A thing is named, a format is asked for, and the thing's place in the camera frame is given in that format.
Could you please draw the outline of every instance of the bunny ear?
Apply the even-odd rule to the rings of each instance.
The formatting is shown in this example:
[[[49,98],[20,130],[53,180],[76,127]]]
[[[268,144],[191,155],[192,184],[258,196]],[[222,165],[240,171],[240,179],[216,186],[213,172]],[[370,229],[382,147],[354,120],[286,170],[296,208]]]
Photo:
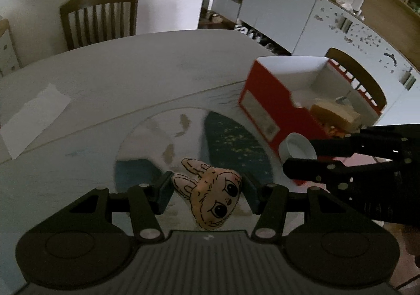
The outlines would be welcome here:
[[[189,199],[191,197],[191,191],[197,186],[197,183],[186,175],[174,173],[172,176],[172,185],[179,194]]]
[[[188,172],[198,175],[201,177],[206,170],[211,168],[211,166],[205,164],[204,162],[190,157],[182,159],[182,166],[184,166]]]

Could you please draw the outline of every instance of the toy eye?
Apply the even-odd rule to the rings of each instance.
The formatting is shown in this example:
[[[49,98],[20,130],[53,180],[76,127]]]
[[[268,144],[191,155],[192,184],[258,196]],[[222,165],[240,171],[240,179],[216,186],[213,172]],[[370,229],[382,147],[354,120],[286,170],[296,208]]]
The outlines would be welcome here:
[[[232,181],[225,178],[226,186],[223,191],[226,191],[231,197],[235,198],[238,195],[238,187]]]
[[[216,218],[223,218],[228,212],[228,209],[222,203],[216,201],[210,211]]]

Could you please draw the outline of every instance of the small white bowl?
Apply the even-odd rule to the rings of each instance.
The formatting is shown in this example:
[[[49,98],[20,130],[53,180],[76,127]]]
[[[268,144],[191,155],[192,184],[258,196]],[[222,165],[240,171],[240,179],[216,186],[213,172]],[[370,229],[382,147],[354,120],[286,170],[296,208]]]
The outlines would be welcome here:
[[[315,159],[316,152],[310,141],[298,133],[290,133],[279,145],[280,160],[284,164],[291,157],[294,159]]]

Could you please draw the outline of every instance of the dresser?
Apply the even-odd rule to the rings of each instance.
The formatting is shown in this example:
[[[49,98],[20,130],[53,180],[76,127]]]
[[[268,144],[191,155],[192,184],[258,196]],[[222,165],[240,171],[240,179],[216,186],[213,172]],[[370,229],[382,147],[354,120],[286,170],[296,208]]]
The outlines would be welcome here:
[[[0,78],[17,69],[20,66],[10,38],[9,21],[0,20]]]

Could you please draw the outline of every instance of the ribbed surface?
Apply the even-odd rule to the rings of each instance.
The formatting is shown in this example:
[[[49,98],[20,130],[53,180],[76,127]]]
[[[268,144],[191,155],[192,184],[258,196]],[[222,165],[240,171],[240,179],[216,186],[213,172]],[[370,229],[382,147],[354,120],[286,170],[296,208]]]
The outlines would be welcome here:
[[[159,245],[143,246],[130,266],[102,285],[57,291],[29,284],[19,295],[261,295],[398,294],[381,284],[362,290],[318,285],[294,271],[277,247],[257,244],[242,231],[174,231]]]

